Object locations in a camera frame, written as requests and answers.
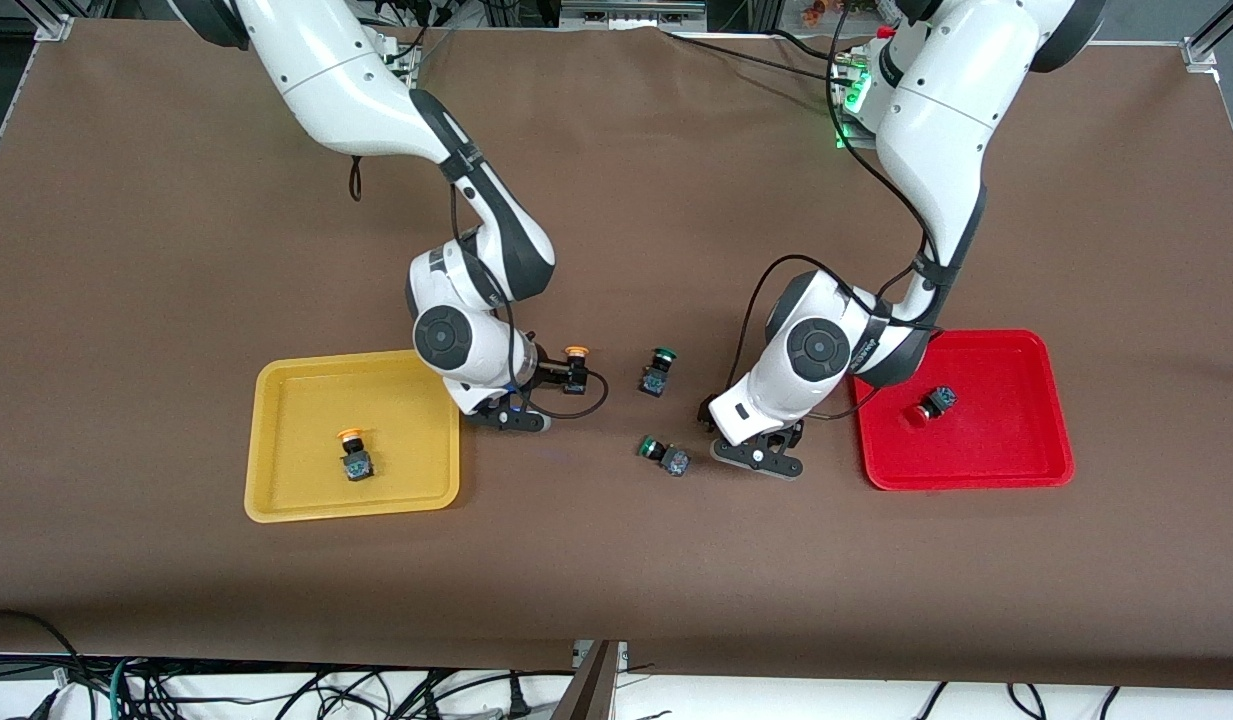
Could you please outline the yellow plastic tray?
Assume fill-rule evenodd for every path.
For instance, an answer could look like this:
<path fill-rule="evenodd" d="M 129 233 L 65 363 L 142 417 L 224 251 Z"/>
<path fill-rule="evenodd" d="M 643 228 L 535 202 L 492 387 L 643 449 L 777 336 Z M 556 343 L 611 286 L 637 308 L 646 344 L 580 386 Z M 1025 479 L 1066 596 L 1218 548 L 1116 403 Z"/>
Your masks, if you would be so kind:
<path fill-rule="evenodd" d="M 364 433 L 372 478 L 351 482 L 337 434 Z M 259 374 L 247 459 L 258 523 L 441 510 L 461 485 L 461 415 L 412 350 L 298 358 Z"/>

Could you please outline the green push button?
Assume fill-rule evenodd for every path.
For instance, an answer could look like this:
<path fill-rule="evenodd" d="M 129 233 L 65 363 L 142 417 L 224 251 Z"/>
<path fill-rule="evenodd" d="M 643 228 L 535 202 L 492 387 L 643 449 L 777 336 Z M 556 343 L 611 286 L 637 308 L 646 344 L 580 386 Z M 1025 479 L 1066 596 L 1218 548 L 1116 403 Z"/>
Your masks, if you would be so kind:
<path fill-rule="evenodd" d="M 657 346 L 653 350 L 651 362 L 642 367 L 637 391 L 651 397 L 662 397 L 668 383 L 668 374 L 677 355 L 671 348 Z"/>
<path fill-rule="evenodd" d="M 692 457 L 683 448 L 677 448 L 674 445 L 666 445 L 666 443 L 660 443 L 657 438 L 642 436 L 642 443 L 639 443 L 636 454 L 652 461 L 670 473 L 671 477 L 684 477 L 686 471 L 688 471 Z"/>

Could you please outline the brown table mat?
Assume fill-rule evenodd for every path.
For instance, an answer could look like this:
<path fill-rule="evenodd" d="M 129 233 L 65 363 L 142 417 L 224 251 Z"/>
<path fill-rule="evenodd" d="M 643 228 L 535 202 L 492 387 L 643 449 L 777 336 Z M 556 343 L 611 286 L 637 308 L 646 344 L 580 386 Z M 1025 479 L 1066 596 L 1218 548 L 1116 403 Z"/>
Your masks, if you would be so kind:
<path fill-rule="evenodd" d="M 1028 76 L 988 145 L 941 322 L 1044 338 L 1076 473 L 933 494 L 873 489 L 850 420 L 808 425 L 799 480 L 697 423 L 771 260 L 875 288 L 917 247 L 817 83 L 653 30 L 459 32 L 424 69 L 555 243 L 517 321 L 591 346 L 610 401 L 466 432 L 448 509 L 252 522 L 258 374 L 409 346 L 446 182 L 367 159 L 354 202 L 256 55 L 75 23 L 0 142 L 0 609 L 85 653 L 565 667 L 612 637 L 658 673 L 1233 688 L 1233 129 L 1178 49 Z"/>

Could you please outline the aluminium table leg profile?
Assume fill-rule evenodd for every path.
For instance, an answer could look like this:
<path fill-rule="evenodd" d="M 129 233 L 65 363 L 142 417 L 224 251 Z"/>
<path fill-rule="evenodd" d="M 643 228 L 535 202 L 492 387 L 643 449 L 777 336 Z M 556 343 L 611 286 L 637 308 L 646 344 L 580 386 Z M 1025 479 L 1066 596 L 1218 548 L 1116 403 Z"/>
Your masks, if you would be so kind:
<path fill-rule="evenodd" d="M 580 666 L 549 720 L 612 720 L 616 679 L 629 669 L 628 644 L 576 641 L 572 650 Z"/>

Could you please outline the red plastic tray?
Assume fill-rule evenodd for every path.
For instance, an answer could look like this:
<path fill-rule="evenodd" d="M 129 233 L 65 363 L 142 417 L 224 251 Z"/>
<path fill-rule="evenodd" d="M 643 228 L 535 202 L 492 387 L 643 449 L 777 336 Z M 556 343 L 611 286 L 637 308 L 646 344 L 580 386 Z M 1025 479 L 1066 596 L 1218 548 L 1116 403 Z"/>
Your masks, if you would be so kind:
<path fill-rule="evenodd" d="M 936 386 L 958 402 L 912 429 L 905 406 Z M 1074 459 L 1046 342 L 1023 329 L 948 330 L 931 343 L 912 378 L 873 395 L 854 378 L 866 477 L 885 491 L 1009 489 L 1064 486 Z"/>

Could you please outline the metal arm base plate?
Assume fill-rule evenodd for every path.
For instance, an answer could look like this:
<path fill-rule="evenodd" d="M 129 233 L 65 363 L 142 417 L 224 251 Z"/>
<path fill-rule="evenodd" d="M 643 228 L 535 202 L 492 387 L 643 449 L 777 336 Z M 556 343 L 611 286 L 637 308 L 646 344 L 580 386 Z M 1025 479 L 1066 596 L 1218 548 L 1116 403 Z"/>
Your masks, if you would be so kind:
<path fill-rule="evenodd" d="M 831 104 L 838 127 L 838 147 L 875 150 L 875 131 L 867 118 L 869 96 L 875 88 L 867 46 L 838 51 L 830 68 Z"/>
<path fill-rule="evenodd" d="M 416 88 L 416 83 L 418 83 L 427 31 L 427 27 L 420 27 L 416 37 L 407 41 L 406 44 L 396 37 L 380 32 L 372 36 L 375 53 L 383 60 L 388 72 L 409 88 Z"/>

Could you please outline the aluminium rail behind table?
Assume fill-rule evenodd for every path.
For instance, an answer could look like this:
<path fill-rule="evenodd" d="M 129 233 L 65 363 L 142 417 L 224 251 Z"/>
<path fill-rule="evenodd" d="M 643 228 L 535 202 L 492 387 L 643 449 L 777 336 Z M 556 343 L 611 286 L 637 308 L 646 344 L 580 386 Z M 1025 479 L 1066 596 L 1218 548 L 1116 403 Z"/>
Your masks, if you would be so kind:
<path fill-rule="evenodd" d="M 707 32 L 707 0 L 560 0 L 559 27 Z"/>

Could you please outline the red push button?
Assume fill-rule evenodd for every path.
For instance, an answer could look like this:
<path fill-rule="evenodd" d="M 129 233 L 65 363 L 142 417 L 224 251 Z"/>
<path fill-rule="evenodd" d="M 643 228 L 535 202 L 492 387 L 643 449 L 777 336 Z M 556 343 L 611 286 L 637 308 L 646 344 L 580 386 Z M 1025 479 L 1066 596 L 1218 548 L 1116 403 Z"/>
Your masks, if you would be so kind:
<path fill-rule="evenodd" d="M 919 401 L 905 406 L 901 411 L 901 419 L 909 428 L 922 429 L 948 414 L 956 402 L 958 402 L 958 393 L 953 387 L 936 386 Z"/>

